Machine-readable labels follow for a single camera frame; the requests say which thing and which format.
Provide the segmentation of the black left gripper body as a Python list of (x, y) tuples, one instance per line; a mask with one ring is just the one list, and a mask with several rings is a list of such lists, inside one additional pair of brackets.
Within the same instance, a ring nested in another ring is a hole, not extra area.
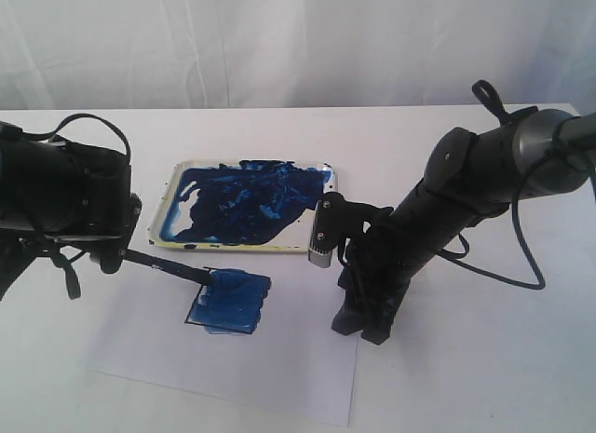
[(18, 277), (38, 258), (49, 258), (63, 271), (68, 296), (71, 300), (81, 297), (80, 282), (73, 263), (88, 253), (87, 248), (77, 247), (77, 242), (90, 241), (98, 236), (97, 229), (89, 228), (79, 235), (69, 234), (46, 237), (38, 233), (1, 231), (1, 299)]

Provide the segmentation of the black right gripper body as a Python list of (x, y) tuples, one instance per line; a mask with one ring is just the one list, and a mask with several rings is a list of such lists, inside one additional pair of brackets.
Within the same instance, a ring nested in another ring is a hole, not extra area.
[(334, 195), (338, 256), (345, 261), (338, 285), (345, 307), (397, 307), (412, 277), (464, 228), (475, 208), (416, 186), (394, 209)]

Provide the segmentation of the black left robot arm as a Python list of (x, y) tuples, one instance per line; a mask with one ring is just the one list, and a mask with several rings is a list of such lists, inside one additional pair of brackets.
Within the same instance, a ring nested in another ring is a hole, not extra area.
[(72, 247), (116, 273), (141, 210), (131, 192), (131, 151), (73, 142), (57, 130), (28, 133), (1, 125), (1, 291), (37, 258), (65, 275), (70, 299), (80, 297)]

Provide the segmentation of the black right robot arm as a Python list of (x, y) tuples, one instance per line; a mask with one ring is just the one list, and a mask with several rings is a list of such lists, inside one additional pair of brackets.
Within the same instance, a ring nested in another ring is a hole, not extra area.
[[(528, 290), (546, 281), (522, 234), (519, 204), (595, 182), (595, 116), (522, 109), (482, 134), (455, 128), (431, 153), (423, 178), (396, 208), (350, 204), (369, 223), (345, 232), (338, 278), (345, 292), (332, 329), (359, 333), (375, 345), (388, 339), (412, 278), (435, 256), (468, 271)], [(510, 212), (536, 281), (526, 283), (464, 262), (446, 246), (464, 229)]]

